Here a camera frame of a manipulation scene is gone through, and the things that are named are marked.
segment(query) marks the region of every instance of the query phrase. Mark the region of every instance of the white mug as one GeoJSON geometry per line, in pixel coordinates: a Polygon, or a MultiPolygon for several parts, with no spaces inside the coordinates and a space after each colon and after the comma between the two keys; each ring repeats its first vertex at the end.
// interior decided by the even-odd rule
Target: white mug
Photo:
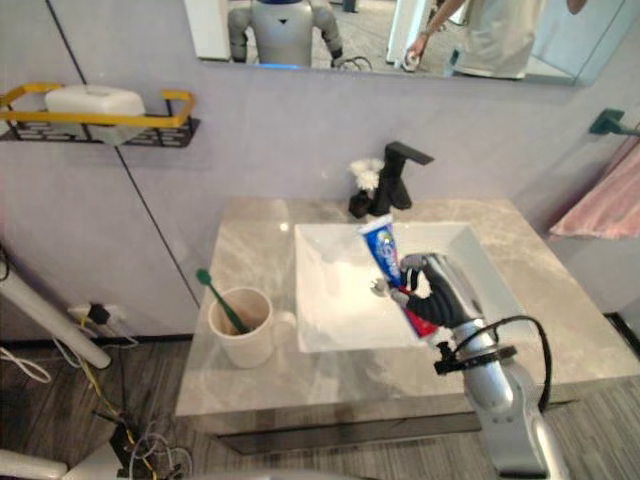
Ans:
{"type": "Polygon", "coordinates": [[[220,340],[229,360],[240,368],[257,367],[271,357],[278,324],[295,326],[291,312],[274,312],[269,297],[255,288],[233,288],[224,292],[222,298],[251,328],[249,333],[239,334],[217,300],[209,307],[207,317],[211,330],[220,340]]]}

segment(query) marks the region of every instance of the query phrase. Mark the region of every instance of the pink towel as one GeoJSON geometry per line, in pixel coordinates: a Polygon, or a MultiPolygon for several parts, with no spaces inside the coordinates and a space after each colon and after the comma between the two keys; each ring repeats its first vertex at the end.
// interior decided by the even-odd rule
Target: pink towel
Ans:
{"type": "Polygon", "coordinates": [[[640,139],[622,144],[602,179],[551,233],[607,239],[640,235],[640,139]]]}

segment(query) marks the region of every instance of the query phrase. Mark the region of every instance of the blue toothpaste tube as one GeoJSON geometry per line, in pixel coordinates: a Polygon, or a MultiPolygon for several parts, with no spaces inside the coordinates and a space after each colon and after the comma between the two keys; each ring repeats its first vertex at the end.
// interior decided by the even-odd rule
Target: blue toothpaste tube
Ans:
{"type": "MultiPolygon", "coordinates": [[[[366,240],[369,250],[371,250],[371,254],[387,282],[401,292],[409,293],[407,288],[402,285],[402,275],[398,266],[398,249],[393,238],[392,222],[393,217],[391,214],[387,214],[360,227],[358,231],[366,240]]],[[[438,330],[436,325],[424,318],[420,318],[406,308],[403,311],[418,338],[433,338],[431,335],[438,330]]]]}
{"type": "Polygon", "coordinates": [[[398,267],[398,250],[393,239],[393,217],[391,214],[367,223],[358,230],[369,246],[371,254],[385,279],[394,287],[402,286],[402,277],[398,267]]]}

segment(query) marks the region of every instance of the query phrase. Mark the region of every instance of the white sink basin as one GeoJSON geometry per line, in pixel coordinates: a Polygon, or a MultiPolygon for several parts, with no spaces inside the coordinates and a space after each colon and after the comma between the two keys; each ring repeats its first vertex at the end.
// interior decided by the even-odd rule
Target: white sink basin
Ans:
{"type": "MultiPolygon", "coordinates": [[[[358,227],[295,226],[298,343],[303,352],[424,345],[400,308],[371,291],[372,281],[382,275],[358,227]]],[[[456,261],[489,322],[524,313],[468,224],[395,223],[393,229],[399,258],[438,252],[456,261]]],[[[507,341],[529,338],[532,332],[524,322],[500,331],[507,341]]]]}

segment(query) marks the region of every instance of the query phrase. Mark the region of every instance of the green toothbrush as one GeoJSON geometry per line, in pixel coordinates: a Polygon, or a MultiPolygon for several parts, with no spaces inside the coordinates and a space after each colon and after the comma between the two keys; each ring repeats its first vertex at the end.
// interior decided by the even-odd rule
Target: green toothbrush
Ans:
{"type": "Polygon", "coordinates": [[[218,299],[218,302],[220,302],[220,305],[222,305],[224,313],[227,314],[227,317],[229,317],[229,320],[236,328],[236,330],[238,330],[240,334],[249,333],[251,329],[244,323],[242,323],[242,320],[240,320],[238,314],[233,311],[233,309],[227,302],[224,301],[224,299],[220,296],[216,289],[213,288],[213,282],[211,281],[211,275],[209,275],[209,272],[207,272],[204,268],[199,268],[196,272],[196,278],[202,285],[211,289],[215,297],[218,299]]]}

